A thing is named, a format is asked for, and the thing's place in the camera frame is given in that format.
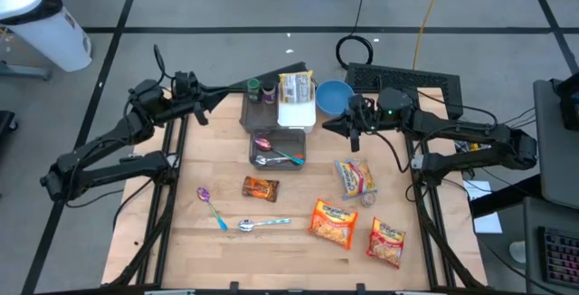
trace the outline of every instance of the white trash can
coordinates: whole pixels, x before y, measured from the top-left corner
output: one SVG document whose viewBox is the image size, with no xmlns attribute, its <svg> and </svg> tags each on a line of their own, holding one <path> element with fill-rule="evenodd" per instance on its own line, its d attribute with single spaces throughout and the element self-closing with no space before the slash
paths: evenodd
<svg viewBox="0 0 579 295">
<path fill-rule="evenodd" d="M 0 24 L 66 72 L 83 69 L 92 61 L 90 38 L 62 0 L 0 0 Z"/>
</svg>

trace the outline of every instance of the wooden table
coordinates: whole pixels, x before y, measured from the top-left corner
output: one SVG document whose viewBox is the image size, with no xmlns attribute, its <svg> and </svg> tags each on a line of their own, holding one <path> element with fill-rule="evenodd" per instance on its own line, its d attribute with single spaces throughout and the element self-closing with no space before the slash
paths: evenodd
<svg viewBox="0 0 579 295">
<path fill-rule="evenodd" d="M 442 99 L 439 89 L 422 91 Z M 420 103 L 422 109 L 446 118 L 444 105 L 424 97 Z M 368 290 L 429 289 L 416 207 L 404 198 L 404 190 L 411 184 L 410 175 L 398 172 L 390 149 L 381 139 L 363 135 L 360 152 L 352 154 L 349 140 L 321 127 L 327 118 L 319 112 L 316 127 L 307 136 L 307 163 L 303 169 L 261 172 L 248 162 L 249 135 L 239 124 L 241 105 L 241 94 L 229 95 L 208 115 L 208 126 L 199 126 L 194 117 L 189 119 L 164 288 L 228 289 L 230 281 L 238 281 L 240 288 L 246 290 L 353 290 L 359 282 Z M 392 141 L 404 165 L 403 134 L 385 131 L 384 135 Z M 135 152 L 145 154 L 160 149 L 162 139 L 160 129 L 152 139 L 136 146 Z M 429 142 L 429 147 L 431 152 L 454 152 L 450 140 L 435 139 Z M 359 199 L 342 200 L 344 187 L 334 160 L 349 157 L 368 161 L 378 185 L 376 203 L 371 208 L 364 208 Z M 242 196 L 246 176 L 280 180 L 277 202 Z M 451 173 L 447 178 L 462 184 L 459 173 Z M 128 180 L 124 197 L 145 180 Z M 197 198 L 198 186 L 211 191 L 212 203 L 230 227 L 228 232 L 220 230 L 207 204 Z M 443 182 L 438 192 L 451 248 L 473 276 L 486 284 L 464 190 Z M 117 277 L 143 242 L 151 195 L 149 187 L 119 216 L 103 282 Z M 307 233 L 318 198 L 359 212 L 351 251 Z M 365 254 L 374 216 L 406 231 L 400 270 Z M 238 231 L 237 223 L 248 218 L 293 221 L 251 233 Z M 444 284 L 440 253 L 432 244 L 438 282 Z M 152 281 L 157 249 L 152 251 L 150 260 L 148 281 Z"/>
</svg>

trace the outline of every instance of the yellow cable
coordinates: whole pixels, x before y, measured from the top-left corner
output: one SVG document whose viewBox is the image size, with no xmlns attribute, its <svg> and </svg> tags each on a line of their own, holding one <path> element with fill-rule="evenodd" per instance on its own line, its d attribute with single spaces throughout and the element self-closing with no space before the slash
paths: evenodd
<svg viewBox="0 0 579 295">
<path fill-rule="evenodd" d="M 422 21 L 422 26 L 420 27 L 420 32 L 418 33 L 418 38 L 416 39 L 416 48 L 414 49 L 413 70 L 416 67 L 416 58 L 418 58 L 418 52 L 420 51 L 420 39 L 422 37 L 422 32 L 424 31 L 424 26 L 428 21 L 428 16 L 431 15 L 431 10 L 432 6 L 434 5 L 434 2 L 436 2 L 436 0 L 431 0 L 431 4 L 428 6 L 428 11 L 426 12 L 424 21 Z"/>
</svg>

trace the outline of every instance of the spoon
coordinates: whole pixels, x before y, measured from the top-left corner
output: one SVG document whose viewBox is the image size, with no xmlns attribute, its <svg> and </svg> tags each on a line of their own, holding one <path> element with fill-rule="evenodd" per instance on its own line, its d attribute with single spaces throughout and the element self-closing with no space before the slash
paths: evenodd
<svg viewBox="0 0 579 295">
<path fill-rule="evenodd" d="M 199 199 L 205 201 L 208 205 L 209 208 L 211 209 L 211 211 L 214 213 L 215 218 L 217 219 L 217 222 L 219 223 L 219 225 L 221 226 L 221 229 L 224 231 L 227 231 L 227 225 L 225 224 L 225 222 L 223 221 L 223 219 L 221 219 L 221 217 L 219 216 L 219 214 L 217 214 L 217 212 L 215 211 L 215 208 L 213 205 L 211 205 L 211 203 L 209 202 L 209 191 L 204 188 L 204 187 L 199 187 L 197 188 L 197 196 L 199 197 Z"/>
<path fill-rule="evenodd" d="M 300 158 L 302 159 L 303 156 L 302 155 L 296 155 L 295 158 Z M 273 164 L 281 164 L 284 161 L 288 161 L 291 160 L 290 158 L 287 157 L 277 157 L 277 158 L 266 158 L 262 155 L 258 155 L 253 159 L 253 163 L 259 165 L 259 166 L 267 166 L 270 164 L 270 162 L 274 162 Z"/>
<path fill-rule="evenodd" d="M 296 158 L 294 156 L 290 156 L 288 154 L 282 153 L 279 150 L 276 150 L 273 148 L 273 146 L 271 145 L 270 141 L 266 138 L 256 138 L 253 140 L 253 142 L 255 142 L 255 144 L 257 145 L 257 147 L 261 150 L 261 151 L 273 151 L 276 154 L 280 154 L 284 157 L 287 157 L 289 159 L 291 159 L 292 162 L 298 164 L 298 165 L 304 165 L 304 160 L 300 159 L 300 158 Z"/>
<path fill-rule="evenodd" d="M 262 226 L 262 225 L 269 225 L 269 224 L 289 224 L 289 223 L 291 223 L 291 219 L 289 219 L 289 218 L 272 220 L 272 221 L 261 222 L 261 223 L 254 223 L 249 219 L 245 219 L 245 220 L 242 220 L 239 222 L 239 230 L 242 232 L 251 232 L 253 230 L 253 227 L 255 227 L 255 226 Z"/>
</svg>

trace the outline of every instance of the silver spoon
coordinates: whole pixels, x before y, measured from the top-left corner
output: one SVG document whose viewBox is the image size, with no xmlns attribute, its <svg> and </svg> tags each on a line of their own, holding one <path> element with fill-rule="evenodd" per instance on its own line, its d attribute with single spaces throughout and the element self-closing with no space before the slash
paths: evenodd
<svg viewBox="0 0 579 295">
<path fill-rule="evenodd" d="M 254 223 L 249 219 L 245 219 L 239 222 L 239 230 L 242 232 L 251 232 L 253 230 L 253 227 L 255 226 L 263 226 L 269 224 L 289 224 L 289 223 L 291 223 L 291 219 L 289 218 L 272 220 L 261 223 Z"/>
<path fill-rule="evenodd" d="M 277 157 L 277 158 L 266 158 L 262 155 L 258 155 L 253 162 L 259 166 L 266 166 L 268 165 L 270 162 L 275 162 L 275 164 L 279 164 L 283 161 L 288 161 L 291 160 L 287 157 Z"/>
</svg>

